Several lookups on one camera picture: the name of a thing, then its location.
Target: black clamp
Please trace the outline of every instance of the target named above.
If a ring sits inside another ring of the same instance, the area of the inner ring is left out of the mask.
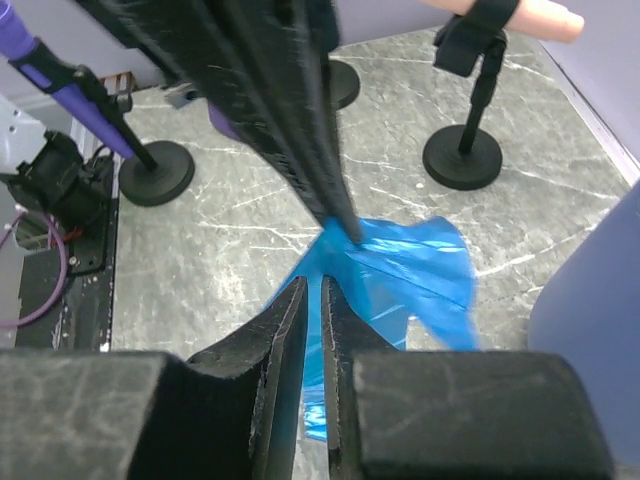
[[[507,49],[503,28],[518,5],[519,0],[477,0],[466,15],[454,16],[436,35],[436,68],[468,77],[483,56],[466,124],[438,130],[423,151],[425,169],[446,187],[477,190],[500,175],[500,145],[479,126],[493,98]]]

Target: marble floor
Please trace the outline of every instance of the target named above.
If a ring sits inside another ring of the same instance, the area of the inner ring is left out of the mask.
[[[340,114],[346,176],[361,216],[454,223],[477,270],[483,346],[523,348],[538,292],[629,187],[517,36],[483,123],[503,148],[500,178],[476,192],[436,184],[422,148],[435,130],[464,121],[472,80],[432,68],[432,40],[419,32],[337,55],[362,79],[359,99]],[[134,101],[128,120],[139,136],[181,142],[197,172],[169,205],[122,205],[113,347],[186,357],[257,313],[318,229],[263,160],[211,128],[203,101],[175,111],[158,90]],[[414,327],[409,345],[435,342]],[[301,439],[294,478],[327,478],[325,455]]]

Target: blue plastic bag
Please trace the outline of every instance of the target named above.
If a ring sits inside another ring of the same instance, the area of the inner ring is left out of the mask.
[[[364,242],[355,246],[335,220],[313,242],[282,288],[299,276],[309,285],[309,327],[303,399],[306,433],[326,440],[321,336],[322,277],[332,276],[349,305],[396,348],[406,346],[416,316],[454,350],[477,347],[469,319],[474,276],[462,235],[444,218],[412,226],[360,220]]]

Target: purple cable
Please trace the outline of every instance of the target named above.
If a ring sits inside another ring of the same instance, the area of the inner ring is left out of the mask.
[[[11,223],[4,235],[0,238],[0,250],[2,250],[2,247],[4,247],[5,243],[7,243],[7,241],[9,240],[13,229],[18,226],[20,220],[22,220],[27,214],[27,211],[22,207],[17,206],[16,209],[19,212],[18,216],[13,221],[13,223]],[[60,252],[60,275],[58,276],[58,282],[56,283],[56,286],[53,289],[53,292],[51,292],[51,295],[49,296],[47,301],[44,302],[40,308],[38,308],[33,313],[30,313],[26,317],[19,318],[17,320],[0,319],[0,328],[18,328],[38,320],[42,315],[47,313],[47,311],[53,306],[54,303],[58,301],[60,295],[62,294],[62,290],[64,289],[64,281],[67,278],[67,263],[69,261],[67,259],[67,251],[64,248],[64,241],[62,240],[62,235],[60,235],[60,232],[54,225],[53,221],[49,218],[49,216],[43,214],[42,218],[49,227],[49,232],[51,233],[51,235],[53,235],[53,238],[56,241],[56,246],[58,247],[58,251]]]

